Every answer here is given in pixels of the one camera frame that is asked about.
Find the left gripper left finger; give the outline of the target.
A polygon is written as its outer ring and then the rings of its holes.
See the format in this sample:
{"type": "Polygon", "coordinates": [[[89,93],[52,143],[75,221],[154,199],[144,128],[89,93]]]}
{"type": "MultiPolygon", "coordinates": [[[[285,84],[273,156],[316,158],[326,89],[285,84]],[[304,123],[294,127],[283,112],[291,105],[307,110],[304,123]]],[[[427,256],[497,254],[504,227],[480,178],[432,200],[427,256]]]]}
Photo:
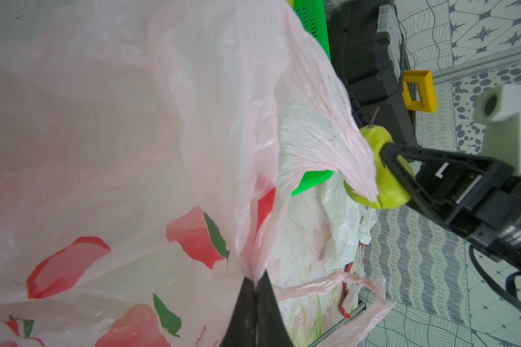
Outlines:
{"type": "Polygon", "coordinates": [[[230,325],[220,347],[255,347],[257,308],[255,285],[243,279],[230,325]]]}

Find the green pear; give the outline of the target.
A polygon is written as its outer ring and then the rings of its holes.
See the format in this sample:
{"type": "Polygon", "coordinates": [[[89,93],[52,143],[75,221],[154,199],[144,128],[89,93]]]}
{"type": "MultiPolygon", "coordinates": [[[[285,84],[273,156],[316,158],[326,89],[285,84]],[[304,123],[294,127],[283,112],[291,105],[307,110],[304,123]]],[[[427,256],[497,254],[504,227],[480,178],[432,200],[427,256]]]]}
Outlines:
{"type": "Polygon", "coordinates": [[[348,196],[358,204],[373,208],[375,210],[392,210],[399,208],[409,201],[412,197],[409,192],[398,182],[392,172],[384,165],[380,158],[383,147],[388,143],[394,143],[390,133],[382,126],[375,125],[380,107],[377,106],[370,118],[369,123],[360,129],[362,136],[367,141],[375,157],[376,184],[379,195],[376,202],[370,202],[366,198],[358,195],[353,189],[344,182],[344,188],[348,196]]]}

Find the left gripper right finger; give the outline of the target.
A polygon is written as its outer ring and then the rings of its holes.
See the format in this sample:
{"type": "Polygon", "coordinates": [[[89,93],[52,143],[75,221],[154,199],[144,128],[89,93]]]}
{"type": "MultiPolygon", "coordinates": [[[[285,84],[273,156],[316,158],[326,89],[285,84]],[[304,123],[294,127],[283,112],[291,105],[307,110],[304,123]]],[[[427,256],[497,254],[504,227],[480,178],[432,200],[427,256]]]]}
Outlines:
{"type": "Polygon", "coordinates": [[[256,287],[256,317],[256,345],[258,347],[294,346],[282,320],[267,271],[256,287]]]}

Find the pink plastic bag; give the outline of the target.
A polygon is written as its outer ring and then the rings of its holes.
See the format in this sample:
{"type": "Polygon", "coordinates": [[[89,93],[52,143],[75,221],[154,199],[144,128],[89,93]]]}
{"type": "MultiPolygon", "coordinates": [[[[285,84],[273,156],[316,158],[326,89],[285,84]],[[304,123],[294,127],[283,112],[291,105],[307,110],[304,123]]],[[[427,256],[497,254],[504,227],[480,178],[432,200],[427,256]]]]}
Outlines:
{"type": "Polygon", "coordinates": [[[325,170],[377,198],[285,1],[0,1],[0,346],[218,346],[325,170]]]}

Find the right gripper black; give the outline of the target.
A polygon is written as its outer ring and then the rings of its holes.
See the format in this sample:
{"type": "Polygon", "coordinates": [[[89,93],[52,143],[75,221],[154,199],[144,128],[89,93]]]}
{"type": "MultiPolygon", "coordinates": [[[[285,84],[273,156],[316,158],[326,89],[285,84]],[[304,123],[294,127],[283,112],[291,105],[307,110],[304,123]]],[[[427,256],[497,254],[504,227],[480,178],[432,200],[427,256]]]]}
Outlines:
{"type": "Polygon", "coordinates": [[[380,159],[408,205],[521,272],[521,175],[494,158],[386,144],[380,159]]]}

